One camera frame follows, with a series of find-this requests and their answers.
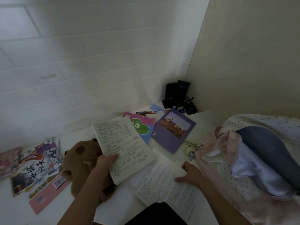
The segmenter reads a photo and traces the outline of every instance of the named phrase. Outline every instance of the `teddy bear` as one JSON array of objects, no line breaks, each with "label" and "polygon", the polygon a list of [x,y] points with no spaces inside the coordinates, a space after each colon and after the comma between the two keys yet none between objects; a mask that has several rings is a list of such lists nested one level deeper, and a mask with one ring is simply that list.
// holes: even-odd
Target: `teddy bear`
[{"label": "teddy bear", "polygon": [[[62,176],[66,180],[72,181],[71,194],[73,197],[79,194],[89,174],[95,168],[100,155],[102,155],[102,150],[97,139],[80,141],[65,152],[62,163]],[[100,188],[99,204],[107,201],[112,196],[115,187],[116,185],[114,185],[108,173]]]}]

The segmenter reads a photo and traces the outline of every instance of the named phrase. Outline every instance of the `pink fabric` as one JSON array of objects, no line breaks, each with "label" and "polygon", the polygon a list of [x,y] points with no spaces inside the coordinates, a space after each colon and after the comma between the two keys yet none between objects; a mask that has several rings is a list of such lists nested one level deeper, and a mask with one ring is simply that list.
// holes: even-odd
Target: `pink fabric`
[{"label": "pink fabric", "polygon": [[232,166],[236,158],[241,136],[235,131],[227,131],[219,136],[221,127],[208,134],[202,142],[206,146],[195,152],[195,158],[203,174],[216,189],[251,223],[261,224],[300,224],[300,205],[295,196],[289,201],[274,199],[264,193],[251,201],[245,201],[223,180],[210,162],[202,159],[216,149],[226,151],[226,162]]}]

